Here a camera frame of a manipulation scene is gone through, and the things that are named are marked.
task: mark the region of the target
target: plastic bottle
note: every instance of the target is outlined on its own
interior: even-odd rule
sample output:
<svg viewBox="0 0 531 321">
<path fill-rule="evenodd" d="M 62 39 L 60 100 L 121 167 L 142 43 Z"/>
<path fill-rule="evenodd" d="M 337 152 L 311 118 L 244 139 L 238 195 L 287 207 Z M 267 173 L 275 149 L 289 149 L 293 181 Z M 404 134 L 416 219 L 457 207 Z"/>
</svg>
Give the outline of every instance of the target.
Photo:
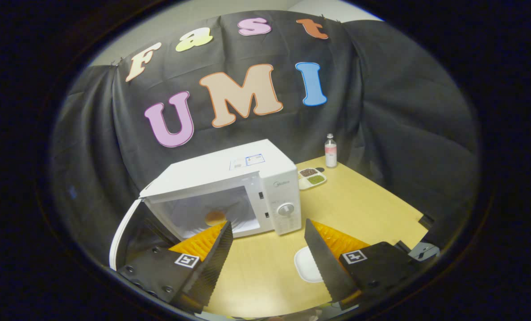
<svg viewBox="0 0 531 321">
<path fill-rule="evenodd" d="M 325 165 L 337 166 L 337 143 L 333 140 L 333 134 L 328 134 L 325 142 Z"/>
</svg>

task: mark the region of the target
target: blue letter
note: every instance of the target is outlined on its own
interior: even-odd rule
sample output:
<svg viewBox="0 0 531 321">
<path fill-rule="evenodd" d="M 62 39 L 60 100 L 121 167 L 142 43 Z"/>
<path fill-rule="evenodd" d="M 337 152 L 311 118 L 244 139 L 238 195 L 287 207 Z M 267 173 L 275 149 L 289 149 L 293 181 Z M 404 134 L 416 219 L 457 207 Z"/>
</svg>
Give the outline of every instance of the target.
<svg viewBox="0 0 531 321">
<path fill-rule="evenodd" d="M 318 106 L 327 102 L 327 97 L 321 92 L 319 82 L 319 65 L 314 62 L 298 62 L 295 68 L 302 72 L 303 83 L 305 84 L 306 96 L 303 103 L 306 106 Z"/>
</svg>

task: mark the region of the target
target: microwave dial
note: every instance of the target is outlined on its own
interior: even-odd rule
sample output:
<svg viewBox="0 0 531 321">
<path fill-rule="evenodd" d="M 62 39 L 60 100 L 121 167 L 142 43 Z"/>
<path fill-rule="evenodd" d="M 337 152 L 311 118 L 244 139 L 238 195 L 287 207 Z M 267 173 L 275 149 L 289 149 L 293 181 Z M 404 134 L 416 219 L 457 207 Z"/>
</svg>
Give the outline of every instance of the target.
<svg viewBox="0 0 531 321">
<path fill-rule="evenodd" d="M 285 203 L 278 207 L 278 214 L 282 217 L 288 217 L 294 212 L 294 205 L 292 203 Z"/>
</svg>

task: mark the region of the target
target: white microwave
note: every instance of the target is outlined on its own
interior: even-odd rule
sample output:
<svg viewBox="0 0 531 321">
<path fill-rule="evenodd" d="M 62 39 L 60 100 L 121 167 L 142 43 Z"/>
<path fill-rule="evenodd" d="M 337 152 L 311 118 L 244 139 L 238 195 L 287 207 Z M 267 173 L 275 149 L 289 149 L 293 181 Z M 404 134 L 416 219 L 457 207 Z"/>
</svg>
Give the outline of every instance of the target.
<svg viewBox="0 0 531 321">
<path fill-rule="evenodd" d="M 302 227 L 298 171 L 269 140 L 174 163 L 131 205 L 111 244 L 111 267 L 120 236 L 139 203 L 180 240 L 229 220 L 233 237 Z"/>
</svg>

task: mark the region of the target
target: black fabric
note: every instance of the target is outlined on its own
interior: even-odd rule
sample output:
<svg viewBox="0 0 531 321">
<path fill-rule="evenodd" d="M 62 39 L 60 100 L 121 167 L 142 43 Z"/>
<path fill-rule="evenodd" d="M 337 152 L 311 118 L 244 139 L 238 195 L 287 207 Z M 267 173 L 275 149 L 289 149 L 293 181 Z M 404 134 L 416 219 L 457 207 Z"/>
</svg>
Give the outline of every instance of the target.
<svg viewBox="0 0 531 321">
<path fill-rule="evenodd" d="M 237 23 L 262 17 L 272 30 L 242 36 Z M 297 19 L 322 24 L 329 39 L 308 35 Z M 214 39 L 177 52 L 188 31 L 210 27 Z M 161 42 L 145 71 L 130 82 L 131 57 Z M 305 106 L 298 62 L 315 62 L 327 103 Z M 214 109 L 202 77 L 225 72 L 243 84 L 247 69 L 268 63 L 283 109 L 214 128 Z M 168 99 L 188 91 L 194 135 L 184 145 L 159 144 L 144 113 L 163 103 L 164 120 L 178 132 Z M 441 66 L 384 22 L 341 24 L 297 12 L 240 12 L 183 25 L 138 43 L 116 66 L 84 71 L 68 93 L 53 136 L 52 179 L 59 212 L 72 236 L 101 262 L 139 191 L 170 164 L 268 138 L 292 161 L 324 154 L 332 132 L 338 160 L 435 220 L 427 237 L 443 246 L 473 201 L 478 175 L 470 107 Z"/>
</svg>

